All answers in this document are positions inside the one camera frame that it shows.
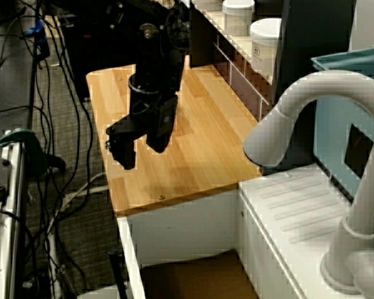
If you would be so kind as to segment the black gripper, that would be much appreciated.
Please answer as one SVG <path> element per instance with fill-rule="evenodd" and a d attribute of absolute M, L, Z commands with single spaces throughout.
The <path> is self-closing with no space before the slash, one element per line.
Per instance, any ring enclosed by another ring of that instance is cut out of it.
<path fill-rule="evenodd" d="M 134 140 L 146 136 L 147 145 L 157 153 L 168 146 L 173 132 L 178 96 L 132 95 L 129 114 L 107 128 L 106 149 L 125 170 L 135 167 Z"/>

